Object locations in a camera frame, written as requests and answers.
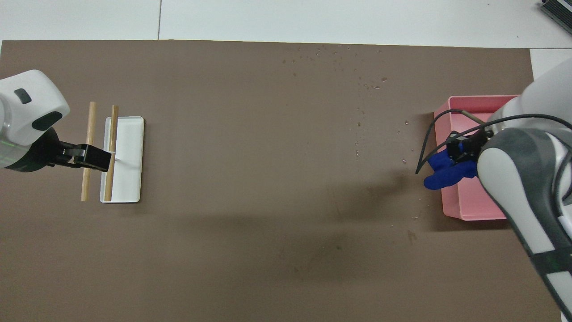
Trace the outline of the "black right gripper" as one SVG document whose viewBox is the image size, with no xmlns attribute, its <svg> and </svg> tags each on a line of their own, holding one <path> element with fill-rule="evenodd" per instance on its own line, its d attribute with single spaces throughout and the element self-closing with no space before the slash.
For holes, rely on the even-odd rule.
<svg viewBox="0 0 572 322">
<path fill-rule="evenodd" d="M 458 131 L 449 134 L 449 158 L 452 164 L 459 164 L 468 159 L 478 159 L 483 146 L 492 137 L 492 131 L 476 131 L 471 135 L 461 135 Z M 464 151 L 453 147 L 459 147 L 464 143 Z"/>
</svg>

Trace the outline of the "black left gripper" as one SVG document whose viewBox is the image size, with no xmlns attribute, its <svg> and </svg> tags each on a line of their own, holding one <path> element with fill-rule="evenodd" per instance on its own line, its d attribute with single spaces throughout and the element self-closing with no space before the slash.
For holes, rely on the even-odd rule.
<svg viewBox="0 0 572 322">
<path fill-rule="evenodd" d="M 91 144 L 69 144 L 61 142 L 56 130 L 51 127 L 42 134 L 29 150 L 6 169 L 20 173 L 31 173 L 46 166 L 64 166 L 74 169 L 85 168 L 107 173 L 112 154 Z"/>
</svg>

